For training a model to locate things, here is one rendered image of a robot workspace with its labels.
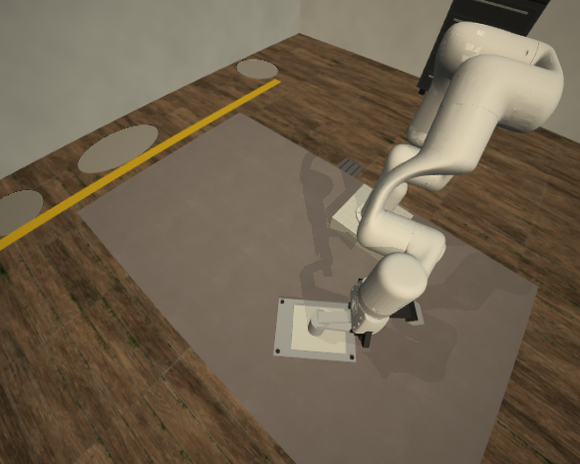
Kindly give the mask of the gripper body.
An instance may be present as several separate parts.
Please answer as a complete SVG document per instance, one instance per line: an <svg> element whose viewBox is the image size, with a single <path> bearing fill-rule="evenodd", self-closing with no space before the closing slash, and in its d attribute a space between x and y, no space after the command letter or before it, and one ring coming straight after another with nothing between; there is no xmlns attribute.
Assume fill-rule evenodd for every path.
<svg viewBox="0 0 580 464"><path fill-rule="evenodd" d="M372 332L372 335L381 330L389 320L389 317L378 319L368 315L358 301L358 290L366 278L357 282L350 292L351 326L355 334Z"/></svg>

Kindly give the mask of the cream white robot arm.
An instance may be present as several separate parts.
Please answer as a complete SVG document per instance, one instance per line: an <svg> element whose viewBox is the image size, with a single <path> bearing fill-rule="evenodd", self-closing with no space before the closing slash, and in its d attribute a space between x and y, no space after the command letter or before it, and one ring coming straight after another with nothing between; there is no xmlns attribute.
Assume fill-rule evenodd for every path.
<svg viewBox="0 0 580 464"><path fill-rule="evenodd" d="M439 191L454 175L473 171L496 126L518 133L539 128L563 86L556 53L543 42L473 22L445 32L431 86L407 132L411 145L390 150L378 185L356 211L358 242L384 256L358 290L368 315L425 324L415 299L445 251L445 238L393 212L408 183Z"/></svg>

